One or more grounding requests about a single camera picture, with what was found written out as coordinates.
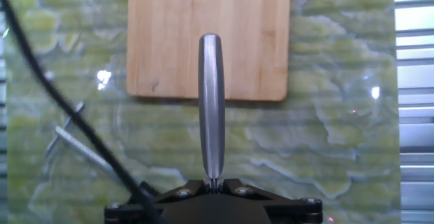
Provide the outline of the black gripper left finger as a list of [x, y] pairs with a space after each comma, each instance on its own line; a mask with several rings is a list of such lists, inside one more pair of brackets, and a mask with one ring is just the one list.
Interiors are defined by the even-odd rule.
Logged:
[[[169, 207], [183, 203], [186, 200], [210, 193], [210, 184], [203, 180], [189, 180], [185, 185], [151, 198], [160, 217], [163, 217]], [[139, 224], [153, 223], [141, 205], [133, 197], [122, 204], [111, 204], [104, 208], [105, 224]]]

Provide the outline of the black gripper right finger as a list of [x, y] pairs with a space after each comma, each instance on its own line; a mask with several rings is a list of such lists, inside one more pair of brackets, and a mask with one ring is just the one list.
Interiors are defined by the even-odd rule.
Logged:
[[317, 198], [289, 199], [239, 179], [223, 180], [218, 192], [261, 207], [269, 223], [322, 223], [322, 201]]

